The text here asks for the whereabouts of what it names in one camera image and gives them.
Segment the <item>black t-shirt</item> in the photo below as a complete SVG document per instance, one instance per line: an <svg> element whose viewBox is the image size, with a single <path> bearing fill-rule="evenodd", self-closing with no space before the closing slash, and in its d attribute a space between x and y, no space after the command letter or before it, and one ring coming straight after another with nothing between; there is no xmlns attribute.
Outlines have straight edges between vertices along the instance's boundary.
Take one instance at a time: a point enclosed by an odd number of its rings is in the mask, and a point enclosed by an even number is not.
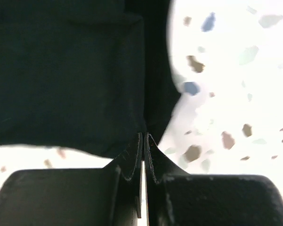
<svg viewBox="0 0 283 226"><path fill-rule="evenodd" d="M178 101L168 0L0 0L0 145L114 158Z"/></svg>

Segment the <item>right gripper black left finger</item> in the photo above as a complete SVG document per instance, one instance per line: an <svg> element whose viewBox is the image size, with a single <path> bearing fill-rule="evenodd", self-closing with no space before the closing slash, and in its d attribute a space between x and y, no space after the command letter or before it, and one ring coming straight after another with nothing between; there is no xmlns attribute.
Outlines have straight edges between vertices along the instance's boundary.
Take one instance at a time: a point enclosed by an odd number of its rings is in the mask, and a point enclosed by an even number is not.
<svg viewBox="0 0 283 226"><path fill-rule="evenodd" d="M0 226L135 226L143 135L101 169L29 169L0 190Z"/></svg>

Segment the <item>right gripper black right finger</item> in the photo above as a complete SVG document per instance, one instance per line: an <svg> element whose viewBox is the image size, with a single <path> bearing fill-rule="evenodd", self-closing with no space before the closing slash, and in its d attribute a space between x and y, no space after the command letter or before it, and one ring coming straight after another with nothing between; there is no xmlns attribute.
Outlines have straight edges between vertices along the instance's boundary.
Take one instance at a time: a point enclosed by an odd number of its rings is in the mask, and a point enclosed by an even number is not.
<svg viewBox="0 0 283 226"><path fill-rule="evenodd" d="M265 176L192 175L144 135L151 226L283 226L283 200Z"/></svg>

